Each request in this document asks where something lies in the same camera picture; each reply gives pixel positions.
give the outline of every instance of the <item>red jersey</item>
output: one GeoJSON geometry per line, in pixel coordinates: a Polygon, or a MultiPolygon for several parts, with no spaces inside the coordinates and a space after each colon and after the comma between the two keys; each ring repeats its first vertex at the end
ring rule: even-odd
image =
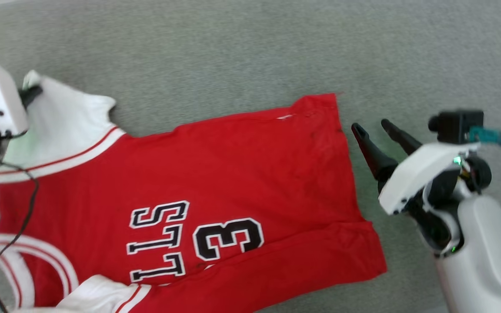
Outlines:
{"type": "MultiPolygon", "coordinates": [[[[55,306],[103,275],[145,286],[132,312],[247,312],[386,271],[333,94],[132,137],[109,122],[113,99],[38,81],[4,160],[40,184],[0,261],[17,306],[55,306]]],[[[0,169],[0,249],[33,188],[0,169]]]]}

